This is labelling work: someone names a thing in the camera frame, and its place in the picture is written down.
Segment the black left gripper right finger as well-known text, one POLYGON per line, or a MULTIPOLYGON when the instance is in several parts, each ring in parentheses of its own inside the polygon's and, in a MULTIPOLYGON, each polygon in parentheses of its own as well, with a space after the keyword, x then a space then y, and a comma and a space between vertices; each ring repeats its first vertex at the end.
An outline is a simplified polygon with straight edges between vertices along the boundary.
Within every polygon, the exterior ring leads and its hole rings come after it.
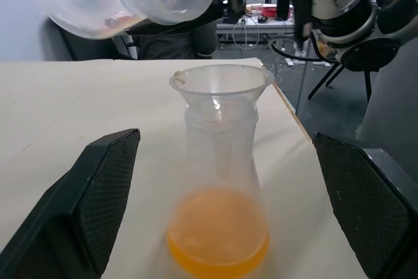
POLYGON ((334 215, 368 279, 418 279, 418 182, 381 148, 313 136, 334 215))

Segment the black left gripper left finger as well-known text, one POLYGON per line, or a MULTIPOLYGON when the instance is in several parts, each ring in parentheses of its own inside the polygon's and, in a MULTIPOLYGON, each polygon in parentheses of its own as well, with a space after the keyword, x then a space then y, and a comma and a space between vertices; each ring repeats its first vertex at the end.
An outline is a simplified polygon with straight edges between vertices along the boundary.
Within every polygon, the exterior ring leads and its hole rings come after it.
POLYGON ((87 145, 0 253, 0 279, 101 279, 125 214, 138 129, 87 145))

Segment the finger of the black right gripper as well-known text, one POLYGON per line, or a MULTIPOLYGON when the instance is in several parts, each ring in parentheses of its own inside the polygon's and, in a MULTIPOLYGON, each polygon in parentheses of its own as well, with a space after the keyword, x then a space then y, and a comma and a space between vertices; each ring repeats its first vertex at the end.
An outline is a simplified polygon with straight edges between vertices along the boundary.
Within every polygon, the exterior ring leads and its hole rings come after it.
POLYGON ((209 8, 198 18, 174 25, 161 25, 151 22, 148 19, 139 22, 137 25, 125 30, 130 36, 154 36, 163 34, 186 33, 195 28, 216 21, 223 16, 223 6, 209 6, 209 8))

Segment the clear plastic funnel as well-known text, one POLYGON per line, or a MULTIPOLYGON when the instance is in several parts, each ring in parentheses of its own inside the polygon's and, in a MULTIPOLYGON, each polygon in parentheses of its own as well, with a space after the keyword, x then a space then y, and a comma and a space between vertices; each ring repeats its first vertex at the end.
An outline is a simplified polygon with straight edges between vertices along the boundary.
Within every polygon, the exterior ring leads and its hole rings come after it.
POLYGON ((173 74, 169 83, 186 102, 187 147, 198 169, 220 178, 253 172, 257 101, 273 81, 266 69, 238 64, 173 74))

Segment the clear plastic bottle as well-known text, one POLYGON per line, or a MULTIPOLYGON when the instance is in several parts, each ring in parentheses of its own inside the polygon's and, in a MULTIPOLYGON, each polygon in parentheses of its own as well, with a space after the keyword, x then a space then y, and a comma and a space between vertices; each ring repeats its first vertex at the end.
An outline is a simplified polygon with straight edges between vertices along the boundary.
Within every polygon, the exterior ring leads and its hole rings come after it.
POLYGON ((184 190, 167 224, 173 259, 201 279, 237 279, 266 256, 269 228, 253 158, 258 120, 246 101, 185 110, 184 190))

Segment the person in grey clothing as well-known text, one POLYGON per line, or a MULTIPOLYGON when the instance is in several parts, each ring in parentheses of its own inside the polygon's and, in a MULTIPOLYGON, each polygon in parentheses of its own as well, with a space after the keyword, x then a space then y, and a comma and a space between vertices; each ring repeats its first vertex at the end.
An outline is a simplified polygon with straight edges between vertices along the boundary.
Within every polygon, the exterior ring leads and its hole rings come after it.
POLYGON ((215 21, 179 34, 139 37, 140 60, 210 58, 219 44, 215 21))

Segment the white background desk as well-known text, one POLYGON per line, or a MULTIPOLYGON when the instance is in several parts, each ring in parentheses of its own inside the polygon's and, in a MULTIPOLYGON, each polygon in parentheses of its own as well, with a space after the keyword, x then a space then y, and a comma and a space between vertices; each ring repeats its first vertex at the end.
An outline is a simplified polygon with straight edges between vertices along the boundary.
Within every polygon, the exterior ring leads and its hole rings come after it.
POLYGON ((264 44, 267 39, 279 34, 292 34, 293 27, 292 20, 268 19, 265 23, 259 23, 255 18, 244 17, 235 24, 219 21, 216 30, 221 36, 221 44, 252 46, 264 44))

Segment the dark grey office chair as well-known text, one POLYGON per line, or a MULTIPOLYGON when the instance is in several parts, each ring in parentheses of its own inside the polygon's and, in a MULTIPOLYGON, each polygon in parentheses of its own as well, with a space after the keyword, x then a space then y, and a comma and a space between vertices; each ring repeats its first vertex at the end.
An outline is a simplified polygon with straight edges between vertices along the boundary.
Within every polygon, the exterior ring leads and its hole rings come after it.
POLYGON ((89 61, 96 59, 135 60, 121 38, 90 40, 77 37, 47 18, 41 27, 44 58, 49 61, 89 61))

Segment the silver robot torso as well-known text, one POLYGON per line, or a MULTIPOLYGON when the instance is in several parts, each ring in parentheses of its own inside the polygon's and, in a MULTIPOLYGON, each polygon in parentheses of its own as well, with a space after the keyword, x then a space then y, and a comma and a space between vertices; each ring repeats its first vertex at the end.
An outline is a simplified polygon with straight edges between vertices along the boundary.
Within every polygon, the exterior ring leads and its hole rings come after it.
POLYGON ((357 138, 386 152, 418 153, 418 60, 380 70, 357 138))

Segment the thin grey metal pole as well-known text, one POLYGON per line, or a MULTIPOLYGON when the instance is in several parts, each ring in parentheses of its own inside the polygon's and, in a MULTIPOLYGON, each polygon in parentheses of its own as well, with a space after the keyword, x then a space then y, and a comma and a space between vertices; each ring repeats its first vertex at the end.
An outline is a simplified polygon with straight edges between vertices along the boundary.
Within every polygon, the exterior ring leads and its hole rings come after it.
POLYGON ((300 104, 301 104, 301 100, 302 100, 302 92, 304 89, 304 83, 305 83, 305 79, 306 79, 306 72, 308 69, 308 66, 310 65, 311 61, 305 61, 304 67, 303 67, 303 71, 302 71, 302 77, 301 77, 301 81, 300 81, 300 89, 298 91, 298 98, 297 98, 297 105, 295 108, 295 114, 298 117, 298 112, 300 109, 300 104))

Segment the black swivel chair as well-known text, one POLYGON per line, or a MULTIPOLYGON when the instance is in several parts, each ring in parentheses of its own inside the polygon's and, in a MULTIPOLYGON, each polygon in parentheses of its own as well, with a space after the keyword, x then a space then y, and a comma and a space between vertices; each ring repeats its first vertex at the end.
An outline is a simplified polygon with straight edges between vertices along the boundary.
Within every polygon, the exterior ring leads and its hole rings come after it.
POLYGON ((400 49, 400 41, 388 38, 372 39, 364 41, 350 48, 342 57, 341 61, 335 63, 326 75, 319 81, 315 88, 308 95, 310 100, 322 87, 328 87, 330 83, 344 70, 352 72, 363 72, 366 88, 367 102, 372 95, 371 72, 378 72, 396 57, 400 49))

